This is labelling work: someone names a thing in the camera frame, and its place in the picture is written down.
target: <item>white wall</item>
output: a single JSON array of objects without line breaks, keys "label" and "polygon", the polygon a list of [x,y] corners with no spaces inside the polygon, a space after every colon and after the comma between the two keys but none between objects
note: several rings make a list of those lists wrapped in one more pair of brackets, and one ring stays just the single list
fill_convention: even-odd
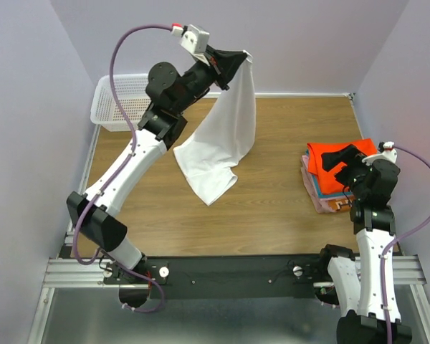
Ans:
[{"label": "white wall", "polygon": [[[199,24],[217,49],[254,57],[257,92],[353,92],[381,49],[407,0],[51,0],[97,83],[122,33],[141,24]],[[163,32],[135,34],[117,72],[148,72],[169,61],[192,63]]]},{"label": "white wall", "polygon": [[50,2],[0,0],[0,344],[27,342],[85,160],[92,93]]},{"label": "white wall", "polygon": [[[430,161],[430,1],[410,0],[366,75],[355,106],[364,136],[394,140]],[[401,154],[393,198],[398,233],[430,214],[430,173]],[[408,254],[419,253],[430,298],[430,225],[407,239]]]}]

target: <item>wooden table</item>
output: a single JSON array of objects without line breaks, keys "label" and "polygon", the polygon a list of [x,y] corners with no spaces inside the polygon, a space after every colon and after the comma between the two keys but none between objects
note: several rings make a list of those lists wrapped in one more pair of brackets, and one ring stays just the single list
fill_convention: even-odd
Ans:
[{"label": "wooden table", "polygon": [[[185,112],[188,125],[175,146],[197,128],[214,100]],[[348,212],[317,214],[303,186],[300,156],[308,142],[360,138],[346,97],[258,98],[253,149],[233,169],[239,180],[206,206],[191,190],[173,153],[164,155],[130,193],[118,219],[147,255],[318,253],[327,243],[358,251]],[[102,128],[89,183],[107,170],[130,133]],[[82,256],[95,245],[79,240]]]}]

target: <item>laundry basket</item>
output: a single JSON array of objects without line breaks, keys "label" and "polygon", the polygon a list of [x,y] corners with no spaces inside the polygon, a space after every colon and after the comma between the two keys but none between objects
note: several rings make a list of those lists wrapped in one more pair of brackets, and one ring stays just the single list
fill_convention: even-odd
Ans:
[{"label": "laundry basket", "polygon": [[[121,105],[132,123],[137,124],[151,102],[145,93],[148,75],[115,75],[114,80]],[[113,99],[108,75],[102,77],[95,88],[91,106],[91,121],[94,124],[100,124],[109,131],[129,130],[128,124]]]}]

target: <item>white cloth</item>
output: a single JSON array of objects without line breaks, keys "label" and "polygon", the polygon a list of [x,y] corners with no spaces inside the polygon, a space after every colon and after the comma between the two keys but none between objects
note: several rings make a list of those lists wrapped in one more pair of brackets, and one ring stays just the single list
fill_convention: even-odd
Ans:
[{"label": "white cloth", "polygon": [[234,185],[231,172],[255,139],[252,56],[247,58],[194,133],[173,149],[190,187],[208,206]]}]

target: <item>orange cloth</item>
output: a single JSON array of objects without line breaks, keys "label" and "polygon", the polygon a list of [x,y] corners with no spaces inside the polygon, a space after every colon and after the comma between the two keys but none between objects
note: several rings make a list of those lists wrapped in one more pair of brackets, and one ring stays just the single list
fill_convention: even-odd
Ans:
[{"label": "orange cloth", "polygon": [[308,143],[309,148],[309,166],[307,170],[314,174],[318,180],[320,190],[322,194],[330,195],[336,194],[343,190],[344,185],[338,183],[335,179],[335,174],[345,166],[344,163],[340,163],[330,172],[324,171],[322,167],[322,153],[331,153],[340,151],[341,149],[347,147],[348,145],[354,145],[360,151],[364,152],[367,156],[371,154],[376,154],[377,150],[374,146],[373,141],[370,138],[365,140],[352,141],[347,143]]}]

